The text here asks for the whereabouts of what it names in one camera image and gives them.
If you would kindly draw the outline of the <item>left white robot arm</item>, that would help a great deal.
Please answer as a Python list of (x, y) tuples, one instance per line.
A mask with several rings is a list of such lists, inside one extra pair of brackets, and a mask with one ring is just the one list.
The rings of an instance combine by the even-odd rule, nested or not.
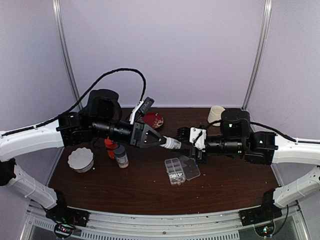
[(0, 135), (0, 184), (12, 187), (51, 210), (61, 222), (72, 218), (62, 192), (48, 188), (27, 175), (14, 158), (44, 149), (77, 146), (94, 138), (110, 139), (137, 148), (161, 146), (170, 142), (145, 123), (122, 120), (119, 95), (109, 89), (92, 90), (87, 105), (79, 112), (67, 112), (49, 123), (29, 126)]

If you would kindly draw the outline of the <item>clear plastic pill organizer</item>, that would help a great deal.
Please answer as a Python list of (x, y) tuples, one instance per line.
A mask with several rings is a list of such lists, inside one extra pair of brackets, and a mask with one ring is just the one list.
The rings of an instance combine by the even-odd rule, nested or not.
[(201, 175), (196, 161), (184, 155), (166, 159), (164, 165), (171, 185), (181, 185)]

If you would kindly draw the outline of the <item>grey lid pill bottle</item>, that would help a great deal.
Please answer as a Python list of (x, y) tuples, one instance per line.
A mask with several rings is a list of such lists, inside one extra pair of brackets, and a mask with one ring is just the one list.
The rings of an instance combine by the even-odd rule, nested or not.
[(114, 156), (121, 169), (125, 169), (129, 166), (129, 160), (123, 145), (119, 145), (118, 148), (114, 150)]

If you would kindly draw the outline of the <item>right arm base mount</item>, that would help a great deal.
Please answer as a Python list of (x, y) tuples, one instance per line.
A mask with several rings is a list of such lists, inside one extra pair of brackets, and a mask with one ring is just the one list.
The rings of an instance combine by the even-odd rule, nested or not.
[(275, 205), (275, 200), (273, 199), (275, 190), (276, 189), (273, 188), (263, 194), (260, 206), (240, 210), (238, 212), (243, 226), (271, 221), (274, 218), (282, 216), (282, 208), (277, 207)]

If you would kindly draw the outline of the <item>white pill bottle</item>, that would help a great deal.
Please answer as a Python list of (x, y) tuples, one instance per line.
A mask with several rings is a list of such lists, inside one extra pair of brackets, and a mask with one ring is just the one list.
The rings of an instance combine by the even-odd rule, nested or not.
[(165, 143), (161, 144), (160, 147), (170, 150), (179, 150), (181, 149), (182, 143), (174, 138), (165, 136)]

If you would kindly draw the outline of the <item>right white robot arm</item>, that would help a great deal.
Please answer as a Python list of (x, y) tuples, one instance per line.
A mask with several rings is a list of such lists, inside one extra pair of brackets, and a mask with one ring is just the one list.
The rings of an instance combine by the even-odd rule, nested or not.
[[(209, 135), (208, 129), (216, 123), (220, 124), (220, 134)], [(320, 188), (320, 142), (293, 138), (266, 125), (262, 125), (265, 131), (253, 132), (253, 124), (249, 112), (240, 108), (226, 109), (218, 121), (206, 126), (179, 128), (174, 148), (197, 161), (204, 161), (209, 155), (226, 155), (239, 156), (246, 162), (259, 165), (313, 165), (314, 168), (304, 176), (264, 193), (256, 216), (266, 221), (276, 212), (276, 207), (284, 208)]]

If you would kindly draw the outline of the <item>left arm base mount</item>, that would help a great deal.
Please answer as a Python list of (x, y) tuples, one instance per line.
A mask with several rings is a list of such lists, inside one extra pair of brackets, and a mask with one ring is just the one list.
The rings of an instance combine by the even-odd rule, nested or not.
[(90, 213), (86, 210), (68, 207), (64, 194), (55, 189), (54, 193), (57, 197), (56, 205), (53, 208), (44, 209), (46, 217), (58, 223), (86, 227)]

